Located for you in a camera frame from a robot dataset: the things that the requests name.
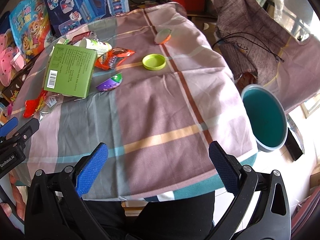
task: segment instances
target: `silver bolt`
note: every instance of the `silver bolt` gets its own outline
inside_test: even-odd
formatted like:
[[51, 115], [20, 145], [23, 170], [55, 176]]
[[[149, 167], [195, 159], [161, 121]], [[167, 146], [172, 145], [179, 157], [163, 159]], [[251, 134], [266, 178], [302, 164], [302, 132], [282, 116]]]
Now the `silver bolt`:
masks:
[[280, 176], [280, 171], [274, 170], [273, 174], [276, 175], [277, 177], [279, 177]]
[[251, 167], [248, 166], [248, 165], [243, 166], [243, 170], [246, 171], [246, 172], [252, 171]]
[[73, 167], [72, 167], [72, 166], [67, 166], [67, 167], [64, 168], [64, 171], [65, 171], [66, 173], [70, 173], [72, 170], [73, 170]]
[[37, 170], [36, 171], [36, 176], [41, 176], [42, 175], [42, 170]]

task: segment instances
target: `green box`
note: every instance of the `green box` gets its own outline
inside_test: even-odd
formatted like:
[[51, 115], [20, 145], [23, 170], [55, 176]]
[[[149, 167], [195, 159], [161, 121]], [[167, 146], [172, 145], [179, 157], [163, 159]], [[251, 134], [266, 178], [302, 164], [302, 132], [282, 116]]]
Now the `green box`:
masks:
[[86, 98], [96, 58], [95, 50], [56, 44], [47, 69], [44, 90]]

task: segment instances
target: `blue gripper pad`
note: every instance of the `blue gripper pad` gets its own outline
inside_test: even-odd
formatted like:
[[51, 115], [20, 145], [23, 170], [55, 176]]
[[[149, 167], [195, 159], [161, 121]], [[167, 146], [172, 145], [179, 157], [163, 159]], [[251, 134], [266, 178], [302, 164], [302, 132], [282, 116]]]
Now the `blue gripper pad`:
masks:
[[93, 182], [108, 159], [108, 147], [100, 143], [81, 169], [76, 180], [76, 191], [79, 196], [89, 192]]
[[18, 125], [18, 118], [13, 117], [0, 128], [0, 137], [7, 136]]
[[226, 190], [236, 196], [240, 190], [240, 172], [235, 170], [232, 165], [232, 160], [230, 160], [217, 141], [210, 143], [209, 157]]

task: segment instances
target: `plaid tablecloth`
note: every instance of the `plaid tablecloth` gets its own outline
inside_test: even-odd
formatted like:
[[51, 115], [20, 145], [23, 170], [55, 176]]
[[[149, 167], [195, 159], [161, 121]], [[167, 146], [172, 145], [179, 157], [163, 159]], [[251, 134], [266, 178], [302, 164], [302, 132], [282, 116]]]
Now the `plaid tablecloth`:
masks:
[[[156, 34], [165, 28], [172, 38], [156, 45]], [[103, 19], [67, 38], [87, 30], [136, 53], [115, 71], [96, 68], [86, 99], [65, 97], [41, 120], [25, 162], [15, 170], [23, 183], [30, 185], [38, 169], [52, 173], [74, 165], [100, 142], [107, 144], [109, 159], [84, 199], [164, 201], [213, 191], [222, 186], [208, 156], [213, 140], [252, 164], [256, 142], [232, 73], [179, 4]], [[19, 127], [28, 121], [24, 103], [38, 97], [55, 43], [40, 55], [16, 99]], [[151, 53], [163, 54], [167, 66], [146, 70], [141, 61]], [[95, 87], [115, 72], [122, 72], [122, 84], [98, 92]]]

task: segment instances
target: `barcode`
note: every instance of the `barcode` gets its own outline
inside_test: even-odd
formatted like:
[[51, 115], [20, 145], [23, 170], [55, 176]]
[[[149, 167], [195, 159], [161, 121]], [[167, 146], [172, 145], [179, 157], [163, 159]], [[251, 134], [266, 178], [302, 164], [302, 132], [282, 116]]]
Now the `barcode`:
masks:
[[57, 74], [58, 74], [58, 71], [50, 70], [47, 88], [54, 89], [54, 86], [56, 85]]

